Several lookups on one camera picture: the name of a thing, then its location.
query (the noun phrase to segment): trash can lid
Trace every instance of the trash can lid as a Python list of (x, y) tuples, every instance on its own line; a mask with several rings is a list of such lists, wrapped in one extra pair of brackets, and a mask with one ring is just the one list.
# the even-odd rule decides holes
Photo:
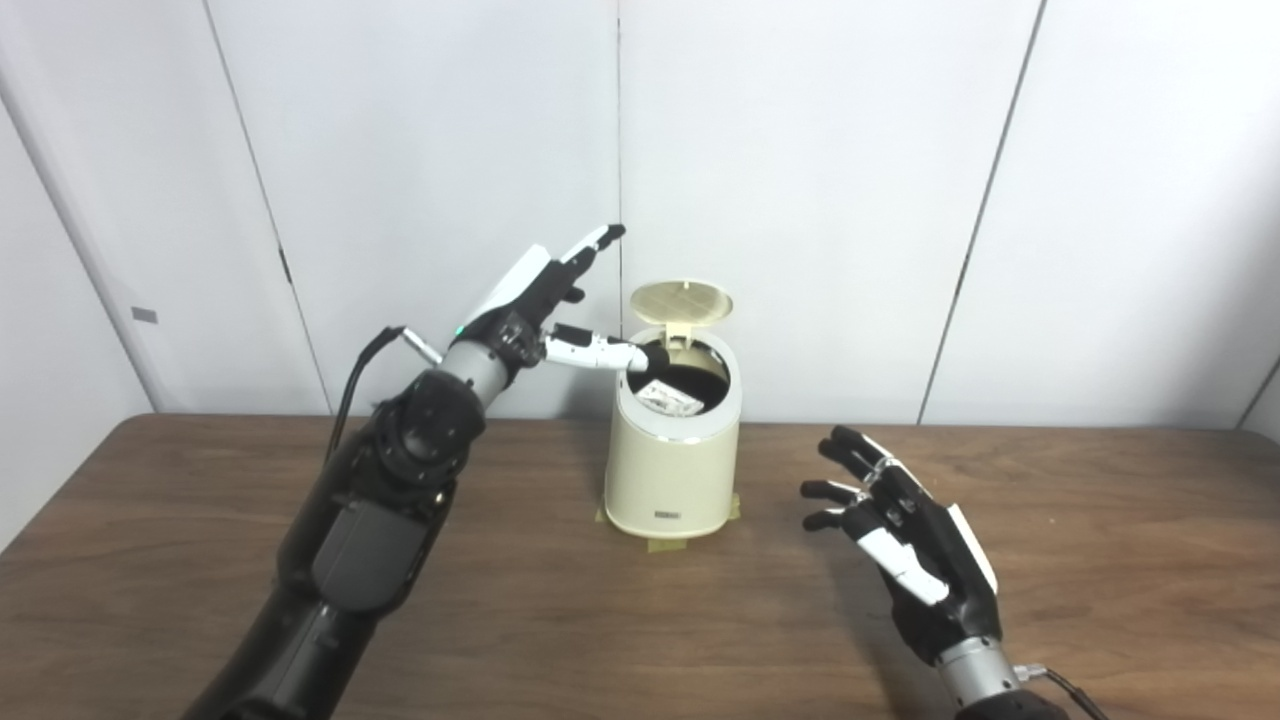
[(733, 311), (733, 299), (699, 281), (660, 281), (631, 293), (631, 309), (654, 325), (705, 327)]

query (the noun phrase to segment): white wall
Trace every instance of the white wall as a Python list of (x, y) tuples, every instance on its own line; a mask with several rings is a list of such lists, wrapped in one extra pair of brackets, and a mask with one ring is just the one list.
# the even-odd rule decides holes
[(1048, 4), (925, 421), (1235, 427), (1280, 355), (1277, 33)]
[[(598, 0), (215, 0), (325, 382), (387, 324), (438, 347), (530, 245), (618, 217), (616, 8)], [(617, 332), (618, 259), (558, 319)], [(357, 410), (420, 372), (393, 346)], [(605, 406), (609, 378), (541, 366), (498, 415)]]
[(623, 291), (733, 296), (749, 419), (914, 423), (1034, 15), (625, 0)]
[[(910, 423), (1036, 8), (210, 0), (215, 36), (196, 0), (0, 0), (0, 81), (163, 410), (324, 413), (380, 327), (443, 346), (621, 215), (562, 319), (703, 277), (750, 419)], [(1280, 355), (1277, 13), (1048, 5), (925, 421), (1234, 425)], [(495, 413), (607, 388), (540, 368)]]
[(151, 406), (0, 105), (0, 550)]
[(0, 78), (159, 409), (328, 411), (201, 3), (0, 0)]

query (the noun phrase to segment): robotic arm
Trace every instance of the robotic arm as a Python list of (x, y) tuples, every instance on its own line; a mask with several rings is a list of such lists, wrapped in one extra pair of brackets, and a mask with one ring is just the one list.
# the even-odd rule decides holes
[(879, 566), (893, 600), (893, 625), (916, 657), (937, 669), (960, 708), (956, 720), (1066, 720), (1021, 683), (1048, 676), (1094, 720), (1096, 705), (1043, 665), (1012, 666), (1001, 650), (996, 574), (960, 507), (943, 507), (910, 470), (869, 437), (836, 427), (818, 452), (861, 487), (808, 480), (800, 495), (840, 505), (804, 520), (809, 532), (838, 528)]
[[(622, 225), (589, 234), (559, 260), (534, 246), (458, 328), (440, 355), (388, 328), (357, 360), (320, 478), (276, 556), (266, 605), (186, 720), (326, 720), (378, 623), (404, 602), (448, 518), (485, 409), (516, 374), (547, 360), (643, 372), (666, 351), (543, 323)], [(364, 365), (404, 338), (431, 365), (342, 439)]]

